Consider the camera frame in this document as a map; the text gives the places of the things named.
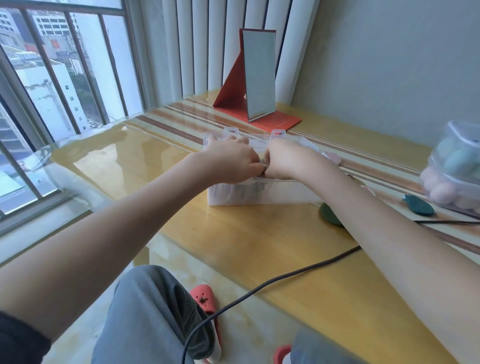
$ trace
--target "dark green round object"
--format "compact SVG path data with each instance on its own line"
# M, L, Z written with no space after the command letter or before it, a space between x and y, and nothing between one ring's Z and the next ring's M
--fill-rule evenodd
M406 194L403 200L407 203L408 208L411 212L414 212L417 215L421 216L432 216L435 215L435 210L428 203L423 201L421 198L416 197L412 194Z
M320 206L320 210L318 211L322 219L324 219L326 222L329 224L338 226L343 228L342 222L336 217L336 215L333 213L332 209L330 208L329 205L327 205L325 202L322 203Z

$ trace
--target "plastic container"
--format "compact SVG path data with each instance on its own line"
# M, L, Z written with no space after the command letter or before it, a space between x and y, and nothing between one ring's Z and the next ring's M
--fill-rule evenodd
M208 136L214 135L218 140L224 140L229 135L240 137L237 128L225 128L223 133L204 133L204 148L208 144ZM287 135L285 130L273 130L268 134L249 134L249 144L263 158L266 147L273 138L286 138L312 148L319 153L317 146L303 136ZM310 188L295 180L271 180L254 177L238 184L220 183L207 190L208 204L216 205L272 205L320 203L322 200Z
M480 125L449 121L432 157L446 175L480 183Z
M432 156L420 178L425 195L436 205L480 217L480 185L443 173Z

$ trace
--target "cord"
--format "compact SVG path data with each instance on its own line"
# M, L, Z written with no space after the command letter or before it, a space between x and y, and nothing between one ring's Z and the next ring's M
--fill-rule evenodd
M480 225L480 220L477 220L477 221L461 221L461 220L413 220L413 222L417 223L417 224L451 224L451 225ZM282 279L285 279L285 278L290 278L290 277L293 277L293 276L296 276L297 274L300 274L300 273L303 273L303 272L306 272L306 271L309 271L309 270L312 270L312 269L316 269L316 268L320 268L320 267L325 267L329 264L332 264L332 263L335 263L337 261L339 261L340 259L343 259L345 258L346 256L358 251L358 250L361 250L361 246L358 245L350 250L347 250L346 252L343 252L342 254L339 254L337 256L334 256L333 258L330 258L330 259L327 259L327 260L324 260L323 262L320 262L320 263L315 263L315 264L312 264L311 266L308 266L308 267L305 267L305 268L301 268L301 269L297 269L297 270L294 270L293 272L290 272L290 273L286 273L286 274L282 274L281 276L278 276L278 277L275 277L275 278L272 278L272 279L269 279L267 282L264 282L262 283L261 285L259 285L258 287L255 287L253 290L247 292L246 294L244 294L243 296L241 296L240 298L236 299L235 301L229 303L228 305L226 305L225 307L223 307L222 309L220 309L219 311L215 312L213 315L210 315L208 318L206 318L205 320L203 320L200 324L198 324L198 326L196 328L194 328L192 330L192 332L190 333L190 335L187 337L186 341L185 341L185 345L183 346L183 353L182 353L182 356L181 356L181 363L182 364L185 364L185 359L187 357L187 349L188 349L188 344L190 343L190 340L192 339L192 336L195 335L195 333L200 330L203 326L205 326L207 324L207 322L211 322L213 321L216 317L220 316L222 313L224 313L225 311L229 310L230 308L232 308L233 306L236 306L238 305L240 302L242 301L245 301L247 298L249 298L250 296L254 295L255 293L257 293L259 290L261 290L262 288L265 288L266 286L272 284L272 283L275 283L279 280L282 280Z

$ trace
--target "table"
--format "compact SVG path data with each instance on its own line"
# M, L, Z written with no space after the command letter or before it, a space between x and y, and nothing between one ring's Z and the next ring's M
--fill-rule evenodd
M117 200L202 148L204 131L236 126L262 131L213 110L214 94L190 97L114 125L53 152L52 160ZM304 119L290 131L344 160L379 198L410 218L405 193L422 197L418 175L429 148L279 105ZM456 212L437 209L440 218ZM480 258L479 228L441 226L432 232L472 259ZM356 245L343 229L319 219L318 207L208 206L206 192L161 230L169 239L246 289L328 259ZM268 287L260 296L366 361L456 361L359 251L332 266Z

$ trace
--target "black sleeve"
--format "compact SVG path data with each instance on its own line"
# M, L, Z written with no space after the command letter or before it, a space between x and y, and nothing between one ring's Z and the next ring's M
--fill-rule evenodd
M0 312L0 362L37 364L50 350L51 342L26 323Z

